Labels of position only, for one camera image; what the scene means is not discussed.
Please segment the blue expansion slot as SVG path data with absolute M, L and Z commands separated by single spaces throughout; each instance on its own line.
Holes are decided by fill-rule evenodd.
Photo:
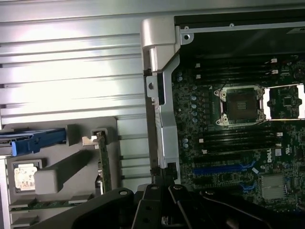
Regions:
M 217 174 L 225 172 L 242 172 L 246 171 L 247 168 L 242 167 L 205 167 L 205 168 L 195 168 L 193 173 L 195 175 L 207 175 L 207 174 Z

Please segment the long black expansion slot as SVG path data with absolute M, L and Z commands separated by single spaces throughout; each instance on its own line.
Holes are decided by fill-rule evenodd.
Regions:
M 242 157 L 238 154 L 226 154 L 226 155 L 205 155 L 200 157 L 194 157 L 192 164 L 209 164 L 213 162 L 222 162 L 222 161 L 234 161 L 240 160 Z

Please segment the grey parts rack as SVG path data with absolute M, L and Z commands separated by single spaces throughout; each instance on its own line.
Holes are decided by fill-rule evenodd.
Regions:
M 10 204 L 17 200 L 36 198 L 40 201 L 69 200 L 85 203 L 101 196 L 97 194 L 95 184 L 99 154 L 94 147 L 85 148 L 82 145 L 82 137 L 91 137 L 94 129 L 107 129 L 112 190 L 121 185 L 118 128 L 113 117 L 8 124 L 0 132 L 59 128 L 66 130 L 64 143 L 44 147 L 38 153 L 0 156 L 0 206 L 4 229 L 28 229 L 73 208 L 10 211 Z M 38 168 L 34 174 L 34 191 L 18 192 L 15 188 L 14 168 L 21 164 L 34 164 Z

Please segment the green RAM stick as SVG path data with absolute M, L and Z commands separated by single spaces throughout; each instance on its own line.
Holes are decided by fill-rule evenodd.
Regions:
M 40 201 L 36 198 L 17 200 L 10 204 L 9 209 L 12 212 L 16 211 L 31 211 L 31 210 L 41 210 L 50 208 L 70 208 L 80 205 L 84 202 L 75 202 L 69 200 L 52 200 L 52 201 Z

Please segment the green motherboard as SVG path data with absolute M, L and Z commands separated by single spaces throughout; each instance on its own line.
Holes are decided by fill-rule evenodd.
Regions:
M 305 120 L 270 121 L 225 128 L 213 91 L 229 86 L 263 88 L 305 85 L 305 53 L 193 59 L 172 74 L 182 184 L 195 191 L 214 189 L 280 213 L 305 213 Z M 238 154 L 234 161 L 192 164 L 194 157 Z M 193 169 L 242 167 L 242 172 L 195 175 Z M 261 177 L 283 175 L 285 197 L 265 200 Z

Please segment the silver chipset heatsink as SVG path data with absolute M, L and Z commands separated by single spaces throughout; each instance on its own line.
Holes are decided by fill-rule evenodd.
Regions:
M 281 199 L 285 197 L 283 175 L 267 175 L 261 177 L 262 197 L 265 200 Z

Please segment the black open PC case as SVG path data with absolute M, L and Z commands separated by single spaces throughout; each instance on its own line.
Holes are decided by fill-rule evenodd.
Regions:
M 158 160 L 181 182 L 172 74 L 193 59 L 305 53 L 305 9 L 167 16 L 141 27 L 146 91 L 155 107 Z

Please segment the silver CPU chip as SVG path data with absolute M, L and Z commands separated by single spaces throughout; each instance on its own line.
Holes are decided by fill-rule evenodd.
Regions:
M 34 174 L 37 171 L 34 164 L 21 164 L 14 168 L 15 188 L 18 192 L 35 190 Z

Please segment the hard disk with blue caddy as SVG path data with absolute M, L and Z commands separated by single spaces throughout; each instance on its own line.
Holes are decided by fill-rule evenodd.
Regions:
M 44 147 L 66 142 L 66 130 L 27 130 L 0 132 L 0 156 L 38 153 Z

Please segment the CPU socket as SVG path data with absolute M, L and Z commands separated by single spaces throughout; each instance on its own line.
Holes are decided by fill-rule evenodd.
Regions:
M 229 86 L 213 91 L 217 97 L 218 119 L 225 128 L 258 125 L 266 119 L 263 105 L 264 88 L 258 85 Z

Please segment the silver socket cover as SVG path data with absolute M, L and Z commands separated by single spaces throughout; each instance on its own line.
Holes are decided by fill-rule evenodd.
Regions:
M 266 120 L 305 120 L 305 85 L 287 84 L 264 88 L 263 110 Z

